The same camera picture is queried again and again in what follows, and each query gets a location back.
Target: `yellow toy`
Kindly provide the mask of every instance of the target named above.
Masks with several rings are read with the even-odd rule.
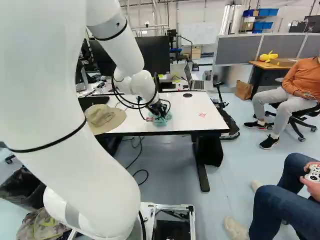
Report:
[[[278,58],[277,53],[272,53],[273,51],[269,52],[268,54],[261,54],[259,57],[259,61],[269,63],[270,59],[276,59]]]

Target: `man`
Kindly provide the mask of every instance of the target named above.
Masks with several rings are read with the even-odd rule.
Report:
[[[282,220],[295,229],[301,240],[320,239],[320,182],[311,182],[303,176],[309,165],[320,162],[299,154],[290,154],[284,162],[282,177],[277,184],[260,186],[256,190],[253,220],[249,231],[231,217],[225,217],[224,227],[232,240],[272,240],[278,233]],[[307,186],[309,199],[297,195]]]
[[[277,89],[262,91],[254,95],[252,104],[257,121],[246,122],[249,129],[266,130],[265,104],[282,102],[277,108],[273,132],[260,143],[262,149],[272,148],[285,129],[293,112],[313,108],[320,100],[320,55],[301,59],[292,66],[284,77],[282,86]]]

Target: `hand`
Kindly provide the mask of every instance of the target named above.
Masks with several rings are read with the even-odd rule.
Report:
[[[300,182],[307,186],[308,192],[311,196],[320,202],[320,182],[313,182],[305,179],[303,176],[300,177]]]
[[[316,98],[311,94],[306,95],[306,92],[302,92],[302,91],[295,91],[294,95],[303,99],[316,100]]]
[[[304,166],[303,170],[304,170],[306,173],[309,173],[309,166],[312,165],[312,164],[320,165],[320,161],[312,161],[312,162],[309,162],[307,165]]]
[[[302,91],[295,91],[295,92],[294,92],[294,95],[295,95],[296,97],[300,97],[300,98],[303,98],[303,99],[310,99],[310,98],[308,98],[308,97],[305,95],[305,93],[302,92]]]

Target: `gray pants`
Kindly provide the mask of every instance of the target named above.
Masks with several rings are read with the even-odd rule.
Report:
[[[288,123],[293,112],[310,109],[317,105],[316,100],[308,100],[299,96],[293,96],[286,92],[282,86],[277,89],[258,92],[253,96],[252,103],[257,119],[265,118],[265,104],[282,102],[277,108],[274,120],[273,132],[279,135]]]

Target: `white sneaker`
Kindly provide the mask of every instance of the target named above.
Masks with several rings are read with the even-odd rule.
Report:
[[[251,188],[252,188],[252,191],[254,193],[256,193],[256,191],[258,190],[258,188],[260,188],[261,186],[263,186],[263,184],[257,180],[253,180],[251,182]]]
[[[248,229],[236,222],[236,220],[234,220],[232,217],[226,216],[223,220],[223,225],[231,240],[250,239]]]

